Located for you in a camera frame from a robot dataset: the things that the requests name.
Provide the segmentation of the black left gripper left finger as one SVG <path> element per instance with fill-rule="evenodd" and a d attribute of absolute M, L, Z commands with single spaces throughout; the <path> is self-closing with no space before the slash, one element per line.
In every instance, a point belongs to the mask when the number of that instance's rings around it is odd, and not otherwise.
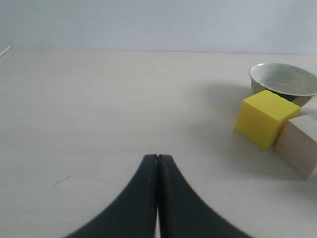
<path fill-rule="evenodd" d="M 68 238 L 153 238 L 156 230 L 158 156 L 146 155 L 118 197 Z"/>

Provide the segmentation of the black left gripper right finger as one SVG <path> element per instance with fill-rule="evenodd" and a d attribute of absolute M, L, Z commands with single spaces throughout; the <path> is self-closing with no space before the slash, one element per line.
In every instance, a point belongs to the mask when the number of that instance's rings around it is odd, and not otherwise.
<path fill-rule="evenodd" d="M 210 208 L 170 155 L 158 156 L 157 205 L 162 238 L 249 238 Z"/>

